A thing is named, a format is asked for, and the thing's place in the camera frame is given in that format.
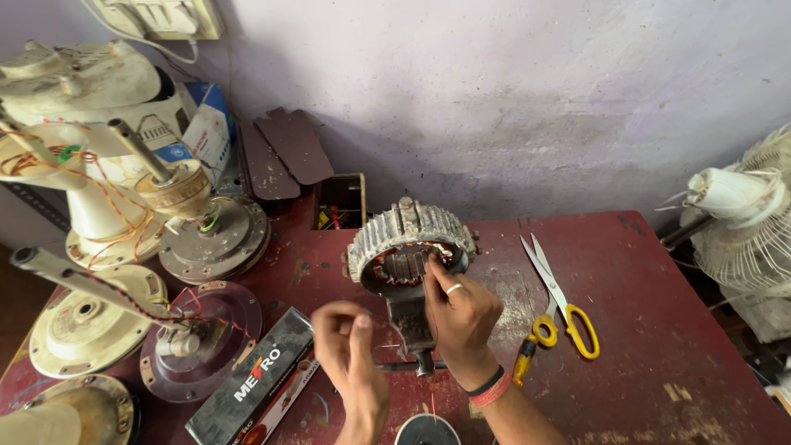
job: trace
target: workbench surface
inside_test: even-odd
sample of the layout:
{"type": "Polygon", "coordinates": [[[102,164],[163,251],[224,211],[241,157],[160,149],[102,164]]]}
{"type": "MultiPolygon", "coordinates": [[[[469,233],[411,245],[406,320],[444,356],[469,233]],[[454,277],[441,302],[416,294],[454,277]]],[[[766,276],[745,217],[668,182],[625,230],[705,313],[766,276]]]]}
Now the workbench surface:
{"type": "MultiPolygon", "coordinates": [[[[276,235],[262,260],[233,281],[251,289],[267,326],[289,306],[310,315],[332,300],[368,307],[380,325],[374,356],[399,361],[400,344],[387,323],[384,300],[341,275],[341,253],[356,230],[310,230],[312,196],[271,218],[276,235]]],[[[536,353],[523,392],[572,443],[791,443],[789,418],[764,394],[719,325],[636,211],[470,222],[484,253],[467,276],[499,296],[505,310],[489,345],[511,370],[524,335],[547,308],[547,292],[519,240],[532,232],[569,303],[586,311],[601,343],[599,358],[583,359],[570,338],[536,353]]],[[[183,284],[150,261],[178,293],[183,284]]],[[[27,342],[0,382],[0,414],[20,409],[56,383],[30,364],[27,342]]],[[[137,393],[142,409],[138,443],[195,443],[184,424],[199,402],[170,404],[143,386],[139,352],[104,373],[137,393]]],[[[465,445],[492,443],[482,418],[448,371],[418,379],[388,375],[392,407],[382,443],[399,426],[433,406],[465,445]]],[[[268,444],[334,443],[344,419],[341,397],[317,372],[291,406],[268,444]]]]}

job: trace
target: white fan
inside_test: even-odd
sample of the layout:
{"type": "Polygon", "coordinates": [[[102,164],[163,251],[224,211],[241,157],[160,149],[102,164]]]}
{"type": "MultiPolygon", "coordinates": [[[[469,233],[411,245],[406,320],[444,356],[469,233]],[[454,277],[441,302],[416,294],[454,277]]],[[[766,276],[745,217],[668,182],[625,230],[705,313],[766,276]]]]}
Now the white fan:
{"type": "Polygon", "coordinates": [[[773,131],[725,169],[688,182],[681,226],[717,219],[692,235],[695,261],[719,284],[791,296],[791,133],[773,131]]]}

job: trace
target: scissors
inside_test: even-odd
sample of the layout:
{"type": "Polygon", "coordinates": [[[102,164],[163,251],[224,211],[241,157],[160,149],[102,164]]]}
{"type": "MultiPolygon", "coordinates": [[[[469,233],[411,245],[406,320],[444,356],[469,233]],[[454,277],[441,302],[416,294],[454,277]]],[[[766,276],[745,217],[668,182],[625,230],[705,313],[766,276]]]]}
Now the scissors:
{"type": "Polygon", "coordinates": [[[595,359],[599,356],[600,352],[599,338],[596,336],[596,331],[593,329],[590,318],[588,318],[588,315],[582,309],[566,302],[566,296],[563,294],[563,291],[560,290],[558,283],[554,280],[552,271],[549,269],[549,263],[547,263],[547,257],[544,256],[541,245],[534,234],[530,234],[530,236],[536,248],[535,252],[533,252],[533,249],[530,248],[530,245],[528,245],[524,238],[519,238],[522,240],[522,245],[524,246],[524,250],[528,253],[530,261],[535,265],[536,270],[539,271],[539,275],[541,275],[544,284],[547,285],[547,289],[549,290],[549,307],[545,314],[540,315],[536,321],[533,322],[532,333],[529,333],[522,342],[517,362],[513,367],[513,382],[519,387],[522,387],[522,377],[530,367],[530,360],[536,353],[537,344],[541,343],[547,348],[551,348],[558,343],[558,328],[554,324],[554,312],[558,308],[560,308],[560,314],[563,316],[563,320],[566,321],[566,333],[574,340],[574,344],[577,346],[582,356],[586,359],[595,359]],[[577,327],[574,325],[574,319],[571,317],[571,314],[574,313],[579,315],[585,323],[585,328],[588,330],[591,342],[593,343],[592,351],[588,351],[585,343],[582,341],[582,337],[580,337],[577,327]],[[542,327],[549,332],[548,336],[545,337],[541,333],[542,327]]]}

